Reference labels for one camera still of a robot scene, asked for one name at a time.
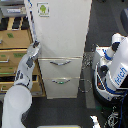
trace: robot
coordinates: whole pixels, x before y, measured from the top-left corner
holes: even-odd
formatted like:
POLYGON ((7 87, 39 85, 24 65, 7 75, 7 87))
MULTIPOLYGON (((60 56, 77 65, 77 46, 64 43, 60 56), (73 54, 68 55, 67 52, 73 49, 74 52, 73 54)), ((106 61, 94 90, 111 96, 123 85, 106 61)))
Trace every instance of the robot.
POLYGON ((27 49, 27 54, 21 59, 14 85, 4 97, 2 128, 25 128, 22 124, 22 114, 26 113, 32 104, 32 72, 34 61, 40 54, 40 43, 35 42, 27 49))
POLYGON ((95 96, 105 105, 114 105, 128 89, 128 37, 112 36, 110 47, 96 47, 92 69, 95 96))

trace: black base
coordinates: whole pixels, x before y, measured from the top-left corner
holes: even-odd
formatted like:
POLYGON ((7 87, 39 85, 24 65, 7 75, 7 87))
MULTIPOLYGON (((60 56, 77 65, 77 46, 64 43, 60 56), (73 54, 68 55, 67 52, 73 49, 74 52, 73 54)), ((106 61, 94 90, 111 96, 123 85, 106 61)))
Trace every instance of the black base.
POLYGON ((119 104, 119 100, 112 99, 111 101, 108 101, 99 94, 99 92, 96 89, 94 75, 92 77, 92 85, 93 85, 93 94, 101 105, 106 106, 106 107, 113 107, 113 106, 117 106, 119 104))

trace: white cabinet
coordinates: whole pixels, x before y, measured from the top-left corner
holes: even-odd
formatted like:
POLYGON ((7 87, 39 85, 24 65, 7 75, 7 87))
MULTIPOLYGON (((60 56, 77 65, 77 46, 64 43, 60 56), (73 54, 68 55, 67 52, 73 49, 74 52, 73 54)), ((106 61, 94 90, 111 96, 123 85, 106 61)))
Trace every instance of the white cabinet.
MULTIPOLYGON (((28 0, 24 1, 32 30, 28 0)), ((92 0, 30 0, 30 2, 37 38, 42 46, 39 65, 47 98, 77 97, 92 0), (49 16, 40 16, 39 4, 47 5, 45 7, 48 8, 49 16), (75 82, 66 82, 64 85, 67 86, 64 88, 47 81, 53 78, 71 78, 75 82)))

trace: gray floor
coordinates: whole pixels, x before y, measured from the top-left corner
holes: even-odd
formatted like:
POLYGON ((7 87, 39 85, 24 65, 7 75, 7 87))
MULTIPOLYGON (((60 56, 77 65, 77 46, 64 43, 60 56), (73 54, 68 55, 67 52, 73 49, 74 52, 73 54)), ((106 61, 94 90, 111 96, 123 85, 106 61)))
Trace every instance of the gray floor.
MULTIPOLYGON (((120 22, 120 13, 127 6, 127 0, 123 3, 121 0, 106 0, 105 3, 93 0, 86 53, 92 54, 90 53, 92 44, 110 46, 114 33, 127 35, 120 22)), ((91 68, 86 66, 86 62, 83 63, 81 79, 85 80, 81 80, 79 85, 82 90, 88 91, 91 85, 87 80, 91 81, 91 68)), ((0 104, 0 113, 2 115, 2 104, 0 104)), ((101 114, 101 105, 93 96, 92 90, 88 93, 82 93, 79 90, 77 99, 33 98, 32 107, 23 123, 27 128, 36 128, 40 125, 79 125, 82 128, 92 128, 91 115, 98 117, 103 128, 106 120, 101 114)))

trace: drawer handle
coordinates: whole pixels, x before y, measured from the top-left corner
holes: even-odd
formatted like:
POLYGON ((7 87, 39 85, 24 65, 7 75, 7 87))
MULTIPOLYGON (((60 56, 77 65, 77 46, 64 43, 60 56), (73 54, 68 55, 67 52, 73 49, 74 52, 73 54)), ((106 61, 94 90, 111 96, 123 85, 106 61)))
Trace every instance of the drawer handle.
POLYGON ((0 44, 2 44, 2 40, 0 39, 0 44))
POLYGON ((4 90, 4 89, 3 89, 4 87, 6 87, 6 86, 3 85, 3 86, 1 87, 1 92, 7 92, 7 91, 8 91, 8 90, 4 90))
POLYGON ((16 74, 16 71, 14 71, 14 72, 3 72, 3 73, 0 73, 0 75, 13 75, 13 74, 16 74))
POLYGON ((7 59, 6 61, 0 61, 0 63, 8 63, 9 59, 7 59))
POLYGON ((65 65, 65 64, 68 64, 68 63, 70 63, 71 62, 71 60, 69 60, 69 61, 66 61, 66 62, 64 62, 64 63, 56 63, 56 62, 54 62, 54 61, 51 61, 50 63, 52 63, 52 64, 55 64, 55 65, 65 65))
POLYGON ((57 84, 65 84, 65 83, 67 83, 67 82, 69 82, 70 80, 67 80, 67 79, 64 79, 65 81, 57 81, 57 80, 52 80, 52 82, 55 82, 55 83, 57 83, 57 84))

